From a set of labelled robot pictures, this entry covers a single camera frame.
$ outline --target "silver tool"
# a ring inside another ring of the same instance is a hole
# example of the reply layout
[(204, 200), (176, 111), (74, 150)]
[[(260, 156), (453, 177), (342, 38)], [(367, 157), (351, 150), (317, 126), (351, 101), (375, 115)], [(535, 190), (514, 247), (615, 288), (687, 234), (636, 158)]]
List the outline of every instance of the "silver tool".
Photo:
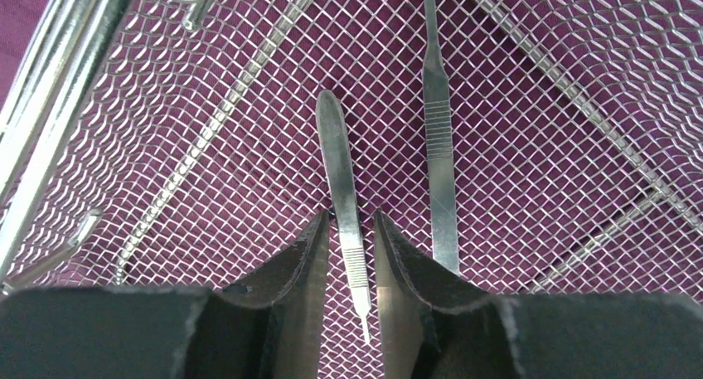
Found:
[(452, 113), (449, 78), (442, 66), (437, 32), (437, 6), (424, 0), (427, 50), (422, 67), (424, 133), (429, 174), (429, 212), (432, 216), (433, 257), (447, 270), (459, 272), (457, 196), (454, 190)]
[(368, 344), (371, 338), (366, 316), (371, 311), (371, 297), (354, 193), (352, 156), (349, 154), (349, 140), (342, 106), (330, 90), (324, 90), (318, 96), (315, 116), (327, 181), (332, 194), (332, 204), (337, 216), (339, 244), (342, 247), (342, 258), (347, 270), (351, 301), (361, 318), (364, 340)]

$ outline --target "wire mesh basket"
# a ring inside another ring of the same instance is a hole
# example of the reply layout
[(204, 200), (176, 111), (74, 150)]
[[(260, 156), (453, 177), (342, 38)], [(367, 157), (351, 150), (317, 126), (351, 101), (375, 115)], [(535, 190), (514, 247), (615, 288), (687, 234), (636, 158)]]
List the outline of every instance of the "wire mesh basket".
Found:
[[(211, 1), (195, 29), (174, 0), (128, 0), (15, 232), (35, 173), (28, 155), (11, 163), (7, 289), (30, 271), (219, 288), (261, 264), (331, 206), (324, 89), (346, 113), (370, 273), (376, 208), (429, 253), (423, 0)], [(703, 0), (437, 3), (461, 275), (491, 292), (703, 300)], [(3, 115), (8, 143), (19, 119)], [(331, 263), (319, 376), (381, 377), (376, 314), (367, 346), (334, 230)]]

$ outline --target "metal mesh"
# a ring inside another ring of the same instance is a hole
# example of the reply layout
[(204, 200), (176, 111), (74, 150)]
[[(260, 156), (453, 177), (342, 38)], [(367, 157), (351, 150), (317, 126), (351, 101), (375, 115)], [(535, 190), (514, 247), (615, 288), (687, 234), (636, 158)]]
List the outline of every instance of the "metal mesh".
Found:
[[(703, 2), (437, 1), (462, 275), (492, 292), (703, 300)], [(189, 34), (176, 4), (138, 0), (13, 272), (99, 207), (95, 233), (42, 281), (113, 280), (120, 248), (291, 2), (217, 0)], [(429, 253), (422, 0), (303, 9), (138, 244), (129, 283), (228, 284), (330, 207), (313, 112), (323, 89), (346, 112), (370, 267), (379, 207)], [(368, 347), (334, 232), (331, 248), (319, 376), (381, 377), (376, 312)]]

